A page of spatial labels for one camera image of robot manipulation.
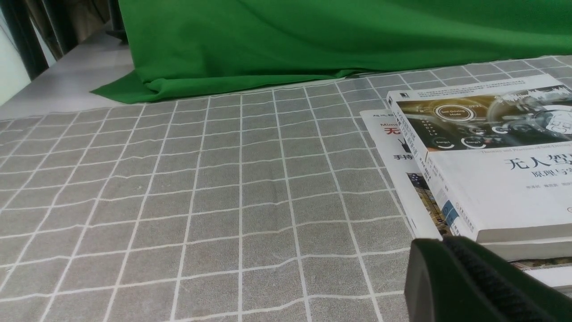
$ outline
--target black object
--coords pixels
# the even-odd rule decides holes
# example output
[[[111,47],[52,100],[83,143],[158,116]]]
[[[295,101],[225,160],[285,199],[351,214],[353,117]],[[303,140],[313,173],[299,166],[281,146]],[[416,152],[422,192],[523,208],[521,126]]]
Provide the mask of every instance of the black object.
[[[34,80],[47,70],[48,65],[30,21],[27,7],[22,0],[0,0],[0,9],[28,76]]]
[[[572,301],[464,237],[411,243],[411,322],[572,321]]]
[[[403,142],[401,142],[400,139],[398,139],[398,141],[399,141],[399,143],[401,143],[401,147],[403,147],[405,152],[411,153],[411,149],[409,149],[409,146],[407,145],[407,143],[405,143],[405,139],[403,139]]]
[[[78,44],[77,35],[66,7],[61,0],[42,0],[42,4],[51,28],[54,30],[55,40],[58,42],[62,55],[65,55]]]
[[[101,23],[105,24],[107,21],[105,21],[104,15],[101,14],[100,9],[97,7],[96,5],[96,0],[91,0],[92,2],[92,7],[93,9],[95,9],[97,16],[100,18]]]
[[[123,25],[123,17],[119,10],[119,0],[108,0],[109,17],[111,19],[111,30],[107,34],[115,38],[127,42],[127,34],[125,33],[125,26]]]

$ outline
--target book cover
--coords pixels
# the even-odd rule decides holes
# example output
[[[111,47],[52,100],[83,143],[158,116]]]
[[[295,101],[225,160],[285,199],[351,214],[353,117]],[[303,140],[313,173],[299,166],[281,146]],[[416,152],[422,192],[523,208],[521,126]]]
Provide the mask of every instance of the book cover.
[[[393,91],[445,216],[479,242],[572,235],[572,91],[548,75]]]
[[[361,111],[360,115],[402,201],[404,214],[415,237],[441,239],[445,235],[465,235],[467,228],[460,218],[451,223],[453,227],[447,223],[418,165],[413,160],[411,150],[405,144],[400,129],[396,127],[394,114],[388,109],[379,109]],[[518,253],[525,254],[530,242],[533,241],[508,247],[496,244],[484,246],[510,260],[518,258]],[[572,257],[519,259],[511,263],[549,286],[561,290],[572,288]]]

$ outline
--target green cloth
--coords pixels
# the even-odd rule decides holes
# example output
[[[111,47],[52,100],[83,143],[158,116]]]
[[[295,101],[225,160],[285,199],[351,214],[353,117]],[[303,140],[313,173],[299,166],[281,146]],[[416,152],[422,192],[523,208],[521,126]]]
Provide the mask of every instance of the green cloth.
[[[571,0],[120,0],[123,103],[572,53]]]

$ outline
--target circular icon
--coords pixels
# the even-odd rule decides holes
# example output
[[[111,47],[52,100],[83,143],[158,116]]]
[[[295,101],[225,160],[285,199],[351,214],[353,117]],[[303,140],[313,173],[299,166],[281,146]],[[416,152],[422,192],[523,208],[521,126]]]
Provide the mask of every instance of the circular icon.
[[[451,140],[447,138],[443,138],[442,136],[433,139],[433,144],[441,149],[450,149],[453,148],[455,145]]]
[[[503,127],[492,127],[491,130],[498,134],[507,134],[509,131]]]
[[[469,132],[477,135],[483,135],[485,132],[480,127],[470,127],[468,128]]]
[[[572,111],[564,105],[544,106],[547,111],[534,116],[534,121],[542,128],[557,134],[572,134]]]
[[[472,149],[482,149],[486,147],[484,140],[476,136],[468,136],[466,138],[462,138],[461,143],[463,143],[464,146]]]
[[[475,117],[472,109],[457,104],[443,104],[435,109],[435,114],[451,122],[465,122]]]

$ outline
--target book stack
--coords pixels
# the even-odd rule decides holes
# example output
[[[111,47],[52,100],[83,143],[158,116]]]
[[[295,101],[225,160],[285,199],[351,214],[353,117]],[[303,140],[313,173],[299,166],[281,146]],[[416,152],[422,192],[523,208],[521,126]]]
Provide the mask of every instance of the book stack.
[[[572,286],[572,90],[548,75],[393,91],[362,117],[419,238]]]

